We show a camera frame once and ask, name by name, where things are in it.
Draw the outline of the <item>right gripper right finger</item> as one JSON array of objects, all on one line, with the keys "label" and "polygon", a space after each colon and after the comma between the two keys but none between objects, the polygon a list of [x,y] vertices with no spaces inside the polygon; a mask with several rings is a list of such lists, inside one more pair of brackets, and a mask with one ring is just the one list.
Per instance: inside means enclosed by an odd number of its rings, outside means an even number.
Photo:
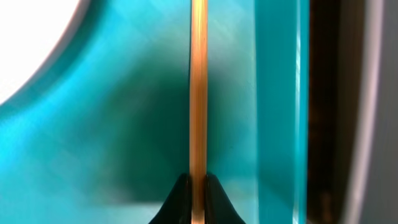
[{"label": "right gripper right finger", "polygon": [[234,209],[217,176],[207,173],[205,178],[205,223],[245,224]]}]

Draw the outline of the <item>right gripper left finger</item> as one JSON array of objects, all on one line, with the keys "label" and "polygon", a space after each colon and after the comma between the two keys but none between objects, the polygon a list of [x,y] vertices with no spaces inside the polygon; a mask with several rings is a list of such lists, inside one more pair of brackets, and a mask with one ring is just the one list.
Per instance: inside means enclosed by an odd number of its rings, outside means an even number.
[{"label": "right gripper left finger", "polygon": [[191,224],[192,179],[181,174],[160,210],[149,224]]}]

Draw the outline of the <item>wooden chopstick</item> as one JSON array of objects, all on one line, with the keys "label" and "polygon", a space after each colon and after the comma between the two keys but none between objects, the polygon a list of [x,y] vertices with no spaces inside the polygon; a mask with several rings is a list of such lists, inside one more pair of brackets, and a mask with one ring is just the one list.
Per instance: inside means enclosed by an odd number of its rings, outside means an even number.
[{"label": "wooden chopstick", "polygon": [[189,122],[189,166],[192,178],[191,222],[204,224],[208,107],[207,0],[192,0],[191,27]]}]

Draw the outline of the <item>large white plate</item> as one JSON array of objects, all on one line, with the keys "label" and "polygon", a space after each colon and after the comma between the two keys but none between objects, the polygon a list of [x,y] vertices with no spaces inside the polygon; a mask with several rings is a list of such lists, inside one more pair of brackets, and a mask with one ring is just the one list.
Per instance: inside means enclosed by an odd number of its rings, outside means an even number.
[{"label": "large white plate", "polygon": [[60,55],[89,4],[87,0],[1,0],[1,103]]}]

